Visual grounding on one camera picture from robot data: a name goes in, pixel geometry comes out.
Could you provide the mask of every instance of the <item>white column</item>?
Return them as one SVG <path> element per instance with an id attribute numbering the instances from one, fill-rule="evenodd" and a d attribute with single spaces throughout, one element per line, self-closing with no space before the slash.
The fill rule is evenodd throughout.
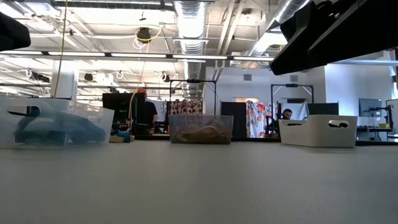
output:
<path id="1" fill-rule="evenodd" d="M 59 66 L 60 61 L 55 60 L 52 69 L 51 95 L 55 98 L 70 98 L 76 101 L 77 84 L 79 81 L 79 64 L 75 61 L 62 60 L 57 95 L 55 96 Z"/>

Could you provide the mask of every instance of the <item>plastic storage container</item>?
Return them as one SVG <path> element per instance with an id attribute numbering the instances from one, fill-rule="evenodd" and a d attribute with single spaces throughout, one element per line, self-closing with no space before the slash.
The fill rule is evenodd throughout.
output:
<path id="1" fill-rule="evenodd" d="M 355 147 L 356 116 L 312 115 L 306 121 L 279 120 L 282 144 Z"/>
<path id="2" fill-rule="evenodd" d="M 113 110 L 76 101 L 0 98 L 0 147 L 57 147 L 109 142 Z"/>
<path id="3" fill-rule="evenodd" d="M 169 115 L 172 143 L 230 144 L 233 116 Z"/>

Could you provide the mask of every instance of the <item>white table surface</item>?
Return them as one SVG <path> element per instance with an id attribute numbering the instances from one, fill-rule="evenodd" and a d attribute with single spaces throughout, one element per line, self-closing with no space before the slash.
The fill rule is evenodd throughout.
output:
<path id="1" fill-rule="evenodd" d="M 398 223 L 398 147 L 0 150 L 0 223 Z"/>

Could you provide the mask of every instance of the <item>white wall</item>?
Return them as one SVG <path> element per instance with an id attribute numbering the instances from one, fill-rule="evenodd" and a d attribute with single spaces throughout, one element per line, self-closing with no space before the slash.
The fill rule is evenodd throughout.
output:
<path id="1" fill-rule="evenodd" d="M 340 115 L 359 114 L 359 98 L 382 100 L 391 99 L 392 82 L 389 67 L 369 65 L 327 65 L 326 100 L 328 103 L 339 102 Z M 385 123 L 385 119 L 375 123 Z M 369 118 L 359 118 L 358 125 L 373 125 Z"/>
<path id="2" fill-rule="evenodd" d="M 207 80 L 212 79 L 213 67 L 206 68 Z M 251 74 L 252 81 L 243 81 L 244 74 Z M 217 107 L 219 114 L 220 100 L 224 102 L 235 102 L 235 98 L 259 98 L 262 103 L 271 102 L 271 84 L 286 84 L 290 82 L 290 75 L 298 75 L 298 84 L 313 85 L 316 103 L 326 102 L 325 92 L 325 69 L 315 68 L 305 73 L 297 72 L 286 75 L 275 76 L 268 69 L 242 70 L 240 68 L 225 68 L 217 82 Z M 275 95 L 274 102 L 284 101 L 284 98 L 307 98 L 311 102 L 311 96 L 303 88 L 282 87 Z M 214 93 L 207 86 L 205 88 L 205 114 L 214 113 Z"/>

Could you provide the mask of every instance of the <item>floral fabric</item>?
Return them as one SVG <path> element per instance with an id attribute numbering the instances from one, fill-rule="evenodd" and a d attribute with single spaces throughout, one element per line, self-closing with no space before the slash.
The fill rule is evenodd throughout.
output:
<path id="1" fill-rule="evenodd" d="M 201 101 L 174 101 L 170 104 L 170 114 L 202 114 Z"/>
<path id="2" fill-rule="evenodd" d="M 246 137 L 264 138 L 267 128 L 267 116 L 271 116 L 270 103 L 246 102 Z"/>

